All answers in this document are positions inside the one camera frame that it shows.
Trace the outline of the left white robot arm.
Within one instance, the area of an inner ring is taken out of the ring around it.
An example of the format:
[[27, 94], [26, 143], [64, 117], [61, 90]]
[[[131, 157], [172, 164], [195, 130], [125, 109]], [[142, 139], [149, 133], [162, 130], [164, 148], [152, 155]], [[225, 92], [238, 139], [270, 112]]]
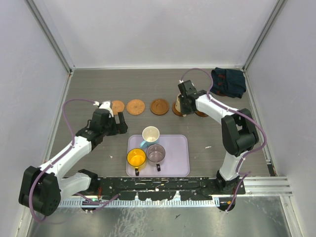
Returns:
[[51, 215], [64, 199], [84, 192], [95, 195], [100, 186], [98, 175], [86, 169], [66, 178], [66, 173], [84, 156], [92, 152], [105, 136], [125, 134], [128, 126], [124, 115], [114, 116], [107, 109], [96, 109], [92, 119], [51, 160], [40, 167], [29, 166], [23, 174], [18, 202], [44, 216]]

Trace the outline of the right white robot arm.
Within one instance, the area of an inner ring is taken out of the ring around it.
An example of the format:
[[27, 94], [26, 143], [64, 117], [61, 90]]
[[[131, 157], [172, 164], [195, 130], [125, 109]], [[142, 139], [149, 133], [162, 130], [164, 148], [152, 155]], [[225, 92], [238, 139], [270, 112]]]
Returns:
[[201, 112], [221, 125], [222, 142], [226, 150], [221, 168], [216, 174], [216, 187], [221, 194], [228, 194], [239, 180], [242, 156], [251, 151], [259, 137], [252, 115], [248, 109], [237, 110], [229, 107], [206, 91], [197, 91], [190, 80], [178, 84], [179, 106], [183, 115]]

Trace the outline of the cream mug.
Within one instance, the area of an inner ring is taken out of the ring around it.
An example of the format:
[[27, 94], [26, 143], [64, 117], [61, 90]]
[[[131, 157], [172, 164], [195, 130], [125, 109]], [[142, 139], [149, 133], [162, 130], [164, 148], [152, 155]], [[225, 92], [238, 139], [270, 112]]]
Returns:
[[175, 101], [176, 110], [179, 112], [181, 112], [180, 97], [181, 97], [181, 94], [179, 93]]

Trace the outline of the woven rattan coaster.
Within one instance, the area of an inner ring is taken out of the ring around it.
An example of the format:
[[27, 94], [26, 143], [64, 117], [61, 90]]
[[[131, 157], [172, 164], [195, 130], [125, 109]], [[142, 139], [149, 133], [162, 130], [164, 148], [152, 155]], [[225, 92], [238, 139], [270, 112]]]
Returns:
[[200, 116], [200, 117], [203, 117], [203, 118], [208, 116], [207, 114], [200, 112], [200, 111], [196, 111], [195, 114]]
[[134, 116], [140, 115], [145, 110], [145, 103], [139, 99], [133, 99], [127, 103], [127, 111]]
[[114, 115], [118, 115], [119, 112], [123, 112], [124, 108], [125, 108], [125, 105], [122, 101], [120, 101], [120, 100], [112, 101], [111, 109], [112, 109]]

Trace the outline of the brown wooden coaster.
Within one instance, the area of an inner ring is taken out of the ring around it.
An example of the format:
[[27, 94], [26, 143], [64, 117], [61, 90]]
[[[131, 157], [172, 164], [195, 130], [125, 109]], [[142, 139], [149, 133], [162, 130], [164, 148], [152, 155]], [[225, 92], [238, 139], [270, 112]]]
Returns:
[[175, 115], [179, 116], [179, 117], [183, 117], [183, 114], [179, 111], [176, 110], [176, 107], [175, 107], [175, 102], [172, 104], [172, 111]]
[[151, 102], [150, 110], [155, 115], [165, 115], [169, 111], [169, 103], [164, 99], [155, 99]]

